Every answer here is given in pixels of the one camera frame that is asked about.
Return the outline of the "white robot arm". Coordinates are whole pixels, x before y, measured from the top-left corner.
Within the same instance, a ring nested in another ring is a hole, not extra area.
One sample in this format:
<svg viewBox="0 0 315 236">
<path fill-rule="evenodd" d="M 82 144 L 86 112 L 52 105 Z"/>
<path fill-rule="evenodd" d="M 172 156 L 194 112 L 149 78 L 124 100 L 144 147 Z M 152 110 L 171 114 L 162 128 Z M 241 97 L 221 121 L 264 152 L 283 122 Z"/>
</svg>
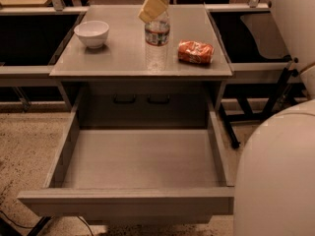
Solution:
<svg viewBox="0 0 315 236">
<path fill-rule="evenodd" d="M 234 236 L 315 236 L 315 0 L 269 0 L 309 100 L 261 124 L 241 154 Z"/>
</svg>

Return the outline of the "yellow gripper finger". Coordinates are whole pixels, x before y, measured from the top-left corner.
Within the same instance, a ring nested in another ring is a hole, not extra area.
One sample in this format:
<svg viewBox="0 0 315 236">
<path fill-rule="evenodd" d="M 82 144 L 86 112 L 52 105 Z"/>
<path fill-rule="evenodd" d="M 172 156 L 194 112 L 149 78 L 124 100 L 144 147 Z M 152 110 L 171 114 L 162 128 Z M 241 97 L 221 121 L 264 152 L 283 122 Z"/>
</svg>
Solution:
<svg viewBox="0 0 315 236">
<path fill-rule="evenodd" d="M 138 17 L 148 23 L 156 19 L 168 8 L 169 0 L 145 0 Z"/>
</svg>

